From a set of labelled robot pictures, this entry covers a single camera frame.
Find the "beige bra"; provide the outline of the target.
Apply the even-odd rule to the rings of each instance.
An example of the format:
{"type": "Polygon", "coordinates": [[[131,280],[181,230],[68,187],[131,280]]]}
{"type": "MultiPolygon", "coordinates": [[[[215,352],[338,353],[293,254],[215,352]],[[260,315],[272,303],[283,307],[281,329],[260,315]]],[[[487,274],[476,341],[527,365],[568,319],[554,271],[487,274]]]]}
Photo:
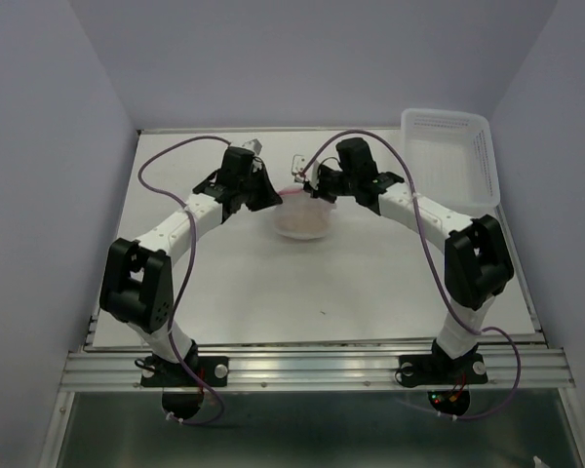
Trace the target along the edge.
{"type": "Polygon", "coordinates": [[[292,210],[279,214],[275,225],[282,231],[293,234],[318,234],[329,228],[329,221],[321,210],[292,210]]]}

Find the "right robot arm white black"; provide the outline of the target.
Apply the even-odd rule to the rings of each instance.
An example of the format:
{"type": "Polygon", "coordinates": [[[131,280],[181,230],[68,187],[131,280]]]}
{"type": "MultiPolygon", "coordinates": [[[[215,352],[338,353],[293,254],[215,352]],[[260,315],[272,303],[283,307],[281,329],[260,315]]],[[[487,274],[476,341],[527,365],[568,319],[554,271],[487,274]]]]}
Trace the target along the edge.
{"type": "Polygon", "coordinates": [[[425,254],[435,246],[444,257],[444,269],[431,274],[448,314],[429,353],[401,358],[401,384],[447,384],[454,377],[485,381],[475,371],[483,363],[478,338],[491,305],[515,273],[499,222],[488,214],[475,218],[455,212],[419,194],[408,169],[400,175],[380,171],[366,133],[346,131],[341,137],[336,169],[312,157],[294,171],[296,181],[311,197],[329,203],[354,198],[416,233],[425,254]]]}

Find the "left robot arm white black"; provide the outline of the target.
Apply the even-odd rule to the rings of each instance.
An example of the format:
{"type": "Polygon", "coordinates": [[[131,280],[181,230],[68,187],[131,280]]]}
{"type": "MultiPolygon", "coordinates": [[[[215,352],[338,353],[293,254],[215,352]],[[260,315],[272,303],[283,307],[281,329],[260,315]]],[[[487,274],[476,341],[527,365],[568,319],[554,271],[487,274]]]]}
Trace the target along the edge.
{"type": "Polygon", "coordinates": [[[183,256],[195,258],[200,238],[241,208],[258,212],[281,204],[260,151],[256,139],[229,145],[220,167],[185,200],[145,182],[147,190],[177,202],[177,210],[150,231],[109,247],[99,306],[142,338],[174,383],[190,382],[198,364],[195,341],[175,323],[185,288],[174,286],[174,268],[183,256]]]}

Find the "white mesh laundry bag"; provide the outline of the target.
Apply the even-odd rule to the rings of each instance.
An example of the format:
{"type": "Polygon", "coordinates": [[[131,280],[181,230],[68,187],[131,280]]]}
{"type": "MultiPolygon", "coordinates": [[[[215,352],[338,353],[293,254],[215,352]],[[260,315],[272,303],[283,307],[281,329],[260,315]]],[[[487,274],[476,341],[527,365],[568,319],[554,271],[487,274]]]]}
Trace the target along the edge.
{"type": "Polygon", "coordinates": [[[286,238],[311,241],[325,238],[331,231],[336,204],[312,198],[301,186],[288,186],[278,192],[282,203],[272,212],[274,231],[286,238]]]}

